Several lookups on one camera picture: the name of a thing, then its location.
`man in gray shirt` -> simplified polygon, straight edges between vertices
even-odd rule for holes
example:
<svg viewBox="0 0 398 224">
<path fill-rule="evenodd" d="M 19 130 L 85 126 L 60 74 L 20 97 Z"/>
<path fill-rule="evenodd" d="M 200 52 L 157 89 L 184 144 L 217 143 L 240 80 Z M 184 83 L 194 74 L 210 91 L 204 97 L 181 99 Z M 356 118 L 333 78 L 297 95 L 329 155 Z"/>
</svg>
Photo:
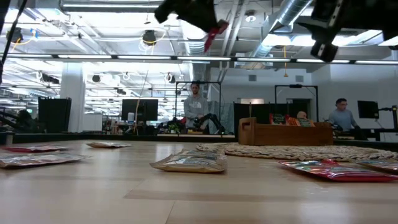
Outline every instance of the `man in gray shirt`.
<svg viewBox="0 0 398 224">
<path fill-rule="evenodd" d="M 207 99 L 202 97 L 199 92 L 199 83 L 191 84 L 192 96 L 189 96 L 184 101 L 184 113 L 187 117 L 187 128 L 194 128 L 193 121 L 195 118 L 202 118 L 209 113 Z M 208 124 L 208 120 L 204 121 L 200 126 L 200 129 L 205 130 Z"/>
<path fill-rule="evenodd" d="M 340 98 L 336 101 L 336 107 L 333 112 L 329 115 L 329 122 L 332 124 L 337 124 L 338 126 L 343 128 L 343 131 L 349 131 L 351 129 L 351 125 L 354 128 L 359 128 L 356 124 L 353 114 L 350 110 L 347 110 L 347 100 L 344 98 Z"/>
</svg>

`chip bag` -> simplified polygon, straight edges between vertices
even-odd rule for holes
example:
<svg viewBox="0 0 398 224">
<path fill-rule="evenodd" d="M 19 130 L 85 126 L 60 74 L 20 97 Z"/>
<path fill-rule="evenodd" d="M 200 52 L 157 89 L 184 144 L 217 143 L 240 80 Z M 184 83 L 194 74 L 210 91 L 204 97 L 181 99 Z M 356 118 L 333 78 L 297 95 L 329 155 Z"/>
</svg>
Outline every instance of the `chip bag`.
<svg viewBox="0 0 398 224">
<path fill-rule="evenodd" d="M 96 148 L 119 148 L 119 147 L 129 147 L 130 144 L 116 144 L 111 142 L 90 142 L 86 144 L 87 146 Z"/>
<path fill-rule="evenodd" d="M 63 150 L 67 150 L 68 148 L 63 147 L 63 146 L 45 145 L 45 146 L 32 146 L 32 147 L 2 147 L 2 149 L 11 151 L 11 152 L 32 153 L 32 152 L 63 151 Z"/>
<path fill-rule="evenodd" d="M 68 153 L 0 156 L 0 168 L 59 164 L 79 161 L 84 158 L 86 158 L 86 156 Z"/>
<path fill-rule="evenodd" d="M 341 166 L 331 160 L 324 161 L 280 161 L 285 166 L 308 172 L 330 180 L 342 182 L 385 182 L 398 180 L 397 176 L 371 170 Z"/>
<path fill-rule="evenodd" d="M 165 171 L 213 173 L 223 172 L 227 167 L 227 161 L 223 151 L 181 151 L 151 163 L 150 166 Z"/>
<path fill-rule="evenodd" d="M 367 166 L 367 167 L 382 170 L 385 172 L 398 173 L 398 161 L 395 161 L 395 160 L 392 160 L 392 161 L 371 160 L 371 161 L 358 161 L 356 163 L 359 165 L 362 165 L 362 166 Z"/>
</svg>

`table surface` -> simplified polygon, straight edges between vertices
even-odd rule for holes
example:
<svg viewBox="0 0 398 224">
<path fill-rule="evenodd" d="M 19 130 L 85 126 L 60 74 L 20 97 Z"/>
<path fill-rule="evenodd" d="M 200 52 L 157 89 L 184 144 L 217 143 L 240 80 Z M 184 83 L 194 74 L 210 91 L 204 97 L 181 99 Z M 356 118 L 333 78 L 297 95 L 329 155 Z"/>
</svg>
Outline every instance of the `table surface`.
<svg viewBox="0 0 398 224">
<path fill-rule="evenodd" d="M 86 142 L 53 142 L 92 156 L 81 162 L 0 170 L 1 223 L 396 222 L 398 182 L 327 182 L 234 156 L 223 174 L 164 172 L 149 163 L 196 144 L 114 141 L 132 147 L 92 149 Z"/>
</svg>

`wooden box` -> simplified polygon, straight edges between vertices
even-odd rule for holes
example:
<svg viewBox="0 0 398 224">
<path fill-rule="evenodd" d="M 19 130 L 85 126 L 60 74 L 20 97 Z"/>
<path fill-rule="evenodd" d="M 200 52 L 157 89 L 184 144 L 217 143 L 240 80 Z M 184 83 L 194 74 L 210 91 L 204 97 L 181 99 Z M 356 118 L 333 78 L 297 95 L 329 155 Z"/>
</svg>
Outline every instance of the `wooden box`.
<svg viewBox="0 0 398 224">
<path fill-rule="evenodd" d="M 333 133 L 327 126 L 257 124 L 256 118 L 242 118 L 239 120 L 239 143 L 249 146 L 325 146 L 333 144 Z"/>
</svg>

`black monitor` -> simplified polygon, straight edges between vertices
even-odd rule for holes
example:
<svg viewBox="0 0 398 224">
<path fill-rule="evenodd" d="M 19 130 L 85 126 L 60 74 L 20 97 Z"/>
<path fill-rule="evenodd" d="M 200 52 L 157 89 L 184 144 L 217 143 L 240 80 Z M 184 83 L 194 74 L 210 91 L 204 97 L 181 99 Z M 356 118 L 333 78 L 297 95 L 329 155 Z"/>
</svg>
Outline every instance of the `black monitor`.
<svg viewBox="0 0 398 224">
<path fill-rule="evenodd" d="M 129 112 L 136 113 L 138 100 L 122 101 L 122 120 L 127 121 Z M 137 119 L 139 121 L 157 121 L 158 100 L 139 100 Z"/>
<path fill-rule="evenodd" d="M 358 100 L 359 118 L 379 119 L 379 105 L 375 101 Z"/>
</svg>

